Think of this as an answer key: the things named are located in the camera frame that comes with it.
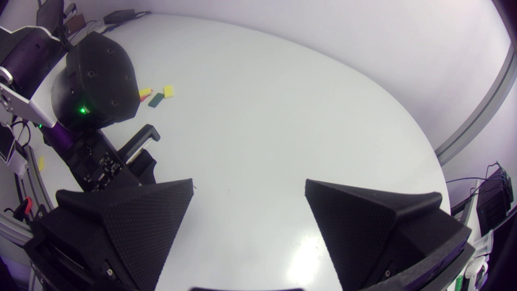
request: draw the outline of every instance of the yellow block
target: yellow block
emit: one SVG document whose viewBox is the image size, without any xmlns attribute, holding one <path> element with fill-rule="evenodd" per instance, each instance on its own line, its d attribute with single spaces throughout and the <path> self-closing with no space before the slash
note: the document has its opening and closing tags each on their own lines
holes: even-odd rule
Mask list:
<svg viewBox="0 0 517 291">
<path fill-rule="evenodd" d="M 43 171 L 45 169 L 45 157 L 41 156 L 38 159 L 38 171 Z"/>
<path fill-rule="evenodd" d="M 172 85 L 167 85 L 167 86 L 163 87 L 163 94 L 165 95 L 165 98 L 174 96 L 174 91 L 172 90 Z"/>
<path fill-rule="evenodd" d="M 144 96 L 148 96 L 150 95 L 151 93 L 153 92 L 153 90 L 151 88 L 145 88 L 145 89 L 142 89 L 139 91 L 140 93 L 140 98 L 144 97 Z"/>
</svg>

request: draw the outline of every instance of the small colored block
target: small colored block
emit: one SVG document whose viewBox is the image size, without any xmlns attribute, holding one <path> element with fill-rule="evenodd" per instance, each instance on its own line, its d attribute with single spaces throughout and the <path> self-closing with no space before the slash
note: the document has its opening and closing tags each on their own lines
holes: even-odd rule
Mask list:
<svg viewBox="0 0 517 291">
<path fill-rule="evenodd" d="M 149 106 L 153 107 L 153 108 L 156 108 L 156 106 L 158 106 L 158 104 L 160 104 L 160 102 L 163 100 L 165 95 L 163 95 L 162 93 L 156 93 L 156 95 L 151 99 L 151 101 L 149 101 Z"/>
<path fill-rule="evenodd" d="M 165 95 L 165 98 L 170 98 L 170 97 L 174 96 L 174 91 L 172 90 L 172 85 L 163 87 L 163 94 Z"/>
<path fill-rule="evenodd" d="M 45 157 L 41 156 L 38 159 L 38 171 L 41 172 L 43 171 L 43 169 L 45 169 Z"/>
<path fill-rule="evenodd" d="M 145 98 L 151 96 L 151 94 L 147 94 L 147 95 L 144 95 L 144 96 L 140 96 L 140 102 L 143 102 L 145 100 Z"/>
<path fill-rule="evenodd" d="M 152 92 L 153 92 L 153 90 L 151 88 L 145 88 L 145 89 L 138 91 L 138 93 L 140 94 L 140 98 L 142 98 L 143 96 L 147 97 L 147 96 L 151 95 Z"/>
</svg>

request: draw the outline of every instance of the green led light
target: green led light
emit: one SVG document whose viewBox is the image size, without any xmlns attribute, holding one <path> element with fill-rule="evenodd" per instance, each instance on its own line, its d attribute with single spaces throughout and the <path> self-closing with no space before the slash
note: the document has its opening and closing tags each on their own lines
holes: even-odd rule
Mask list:
<svg viewBox="0 0 517 291">
<path fill-rule="evenodd" d="M 83 107 L 79 108 L 79 112 L 81 114 L 88 114 L 88 113 L 90 113 L 90 111 L 88 110 L 88 108 L 86 108 L 86 106 L 83 106 Z"/>
</svg>

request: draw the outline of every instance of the table surface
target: table surface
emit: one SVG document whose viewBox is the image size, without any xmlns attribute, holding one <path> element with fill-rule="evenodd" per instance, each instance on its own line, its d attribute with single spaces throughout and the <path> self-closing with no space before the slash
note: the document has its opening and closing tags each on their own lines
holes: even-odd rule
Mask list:
<svg viewBox="0 0 517 291">
<path fill-rule="evenodd" d="M 407 111 L 357 71 L 292 42 L 229 24 L 151 15 L 105 34 L 133 62 L 144 101 L 103 130 L 120 148 L 146 123 L 157 182 L 196 189 L 156 290 L 341 290 L 304 193 L 314 179 L 399 193 L 441 192 L 442 170 Z M 80 190 L 46 146 L 49 193 Z"/>
</svg>

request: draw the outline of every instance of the green block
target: green block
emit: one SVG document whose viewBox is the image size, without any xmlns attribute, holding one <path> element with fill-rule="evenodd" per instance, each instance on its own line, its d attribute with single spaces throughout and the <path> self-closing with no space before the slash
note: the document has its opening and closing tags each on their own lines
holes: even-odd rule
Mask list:
<svg viewBox="0 0 517 291">
<path fill-rule="evenodd" d="M 163 93 L 156 93 L 156 95 L 152 98 L 152 100 L 149 101 L 148 105 L 153 108 L 156 108 L 156 106 L 158 106 L 158 104 L 160 104 L 160 101 L 162 101 L 164 97 L 165 97 L 165 95 Z"/>
</svg>

